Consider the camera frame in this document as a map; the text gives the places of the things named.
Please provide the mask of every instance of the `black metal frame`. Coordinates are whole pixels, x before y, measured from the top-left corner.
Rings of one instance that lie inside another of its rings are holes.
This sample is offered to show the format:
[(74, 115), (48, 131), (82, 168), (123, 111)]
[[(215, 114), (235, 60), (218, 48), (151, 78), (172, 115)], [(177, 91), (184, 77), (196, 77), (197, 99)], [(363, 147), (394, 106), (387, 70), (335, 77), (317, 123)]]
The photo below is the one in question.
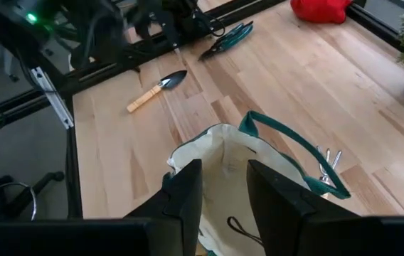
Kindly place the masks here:
[[(283, 1), (285, 0), (232, 0), (226, 4), (205, 12), (205, 14), (217, 18), (222, 22), (223, 25), (228, 26), (268, 9), (276, 4), (282, 3)], [(387, 26), (382, 21), (379, 21), (370, 15), (358, 4), (350, 5), (347, 10), (347, 15), (391, 44), (393, 47), (403, 51), (403, 47), (398, 41), (397, 32), (390, 26)], [(212, 21), (211, 26), (214, 27), (215, 30), (219, 30), (221, 29), (222, 24), (217, 21)], [(180, 38), (180, 47), (207, 35), (208, 32), (201, 33), (193, 38)], [(167, 42), (166, 36), (163, 33), (158, 33), (152, 36), (151, 39), (156, 46), (153, 53), (143, 55), (140, 58), (128, 58), (130, 55), (128, 52), (126, 52), (124, 54), (124, 58), (118, 63), (110, 65), (92, 63), (89, 64), (87, 68), (75, 70), (64, 75), (64, 79), (58, 83), (55, 82), (56, 89), (62, 98), (65, 99), (66, 105), (68, 106), (70, 112), (73, 113), (73, 95), (173, 50), (173, 47)], [(132, 47), (140, 50), (141, 52), (149, 51), (148, 45), (144, 41), (134, 43)], [(50, 103), (47, 101), (47, 98), (42, 92), (37, 90), (29, 90), (28, 92), (13, 97), (10, 100), (1, 102), (0, 112), (4, 113), (5, 124), (10, 124), (49, 105)], [(66, 177), (68, 183), (68, 203), (70, 206), (69, 217), (81, 218), (82, 203), (80, 197), (77, 147), (74, 128), (68, 130)]]

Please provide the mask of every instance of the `red bag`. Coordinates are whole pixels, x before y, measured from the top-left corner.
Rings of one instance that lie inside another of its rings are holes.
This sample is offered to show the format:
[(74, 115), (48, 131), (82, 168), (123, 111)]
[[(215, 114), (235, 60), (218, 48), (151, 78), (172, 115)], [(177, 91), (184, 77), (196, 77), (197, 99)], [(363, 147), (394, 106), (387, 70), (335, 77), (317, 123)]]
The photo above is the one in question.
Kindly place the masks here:
[(351, 0), (291, 0), (295, 15), (305, 21), (316, 23), (343, 23), (346, 7)]

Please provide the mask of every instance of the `teal bag strap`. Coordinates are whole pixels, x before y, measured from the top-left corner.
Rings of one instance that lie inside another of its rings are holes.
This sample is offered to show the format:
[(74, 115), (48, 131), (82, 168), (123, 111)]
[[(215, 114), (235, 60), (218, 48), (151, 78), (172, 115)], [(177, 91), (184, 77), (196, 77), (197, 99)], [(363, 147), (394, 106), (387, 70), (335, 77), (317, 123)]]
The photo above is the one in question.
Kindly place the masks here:
[(257, 131), (257, 127), (254, 124), (254, 120), (261, 122), (270, 128), (273, 128), (283, 134), (286, 134), (289, 138), (295, 140), (298, 144), (302, 145), (311, 155), (316, 158), (316, 160), (322, 165), (324, 170), (327, 172), (329, 175), (331, 181), (333, 181), (335, 187), (330, 186), (328, 184), (325, 184), (324, 182), (313, 178), (311, 176), (305, 176), (302, 172), (301, 174), (303, 175), (304, 181), (308, 184), (308, 187), (317, 195), (323, 195), (325, 193), (332, 193), (334, 196), (340, 199), (346, 199), (350, 198), (351, 194), (349, 191), (347, 191), (346, 187), (343, 185), (341, 180), (339, 179), (338, 175), (336, 175), (335, 171), (332, 169), (332, 167), (327, 163), (325, 158), (321, 155), (317, 149), (312, 146), (306, 139), (304, 139), (302, 136), (300, 136), (298, 133), (294, 132), (292, 129), (287, 127), (286, 125), (278, 122), (277, 120), (270, 118), (264, 114), (260, 114), (256, 111), (248, 111), (248, 113), (245, 115), (243, 118), (239, 130), (241, 132), (245, 132), (246, 134), (249, 134), (254, 137), (259, 137), (259, 133)]

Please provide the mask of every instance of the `wooden tabletop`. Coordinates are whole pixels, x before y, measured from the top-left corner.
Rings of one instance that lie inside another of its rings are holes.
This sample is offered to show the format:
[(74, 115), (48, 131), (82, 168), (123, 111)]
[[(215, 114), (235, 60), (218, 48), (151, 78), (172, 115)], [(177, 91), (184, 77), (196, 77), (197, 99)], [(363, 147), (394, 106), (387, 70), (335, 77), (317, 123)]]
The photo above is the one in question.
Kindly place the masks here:
[[(128, 214), (160, 189), (178, 145), (212, 124), (238, 125), (248, 110), (284, 122), (314, 145), (342, 150), (336, 170), (352, 198), (329, 200), (362, 215), (404, 214), (398, 52), (350, 19), (342, 25), (300, 21), (288, 2), (250, 20), (250, 36), (204, 63), (197, 59), (212, 38), (182, 48), (183, 60), (169, 53), (141, 65), (140, 74), (127, 71), (74, 96), (86, 218)], [(188, 75), (178, 87), (128, 113), (130, 102), (181, 69)], [(264, 127), (260, 134), (319, 177), (303, 148)]]

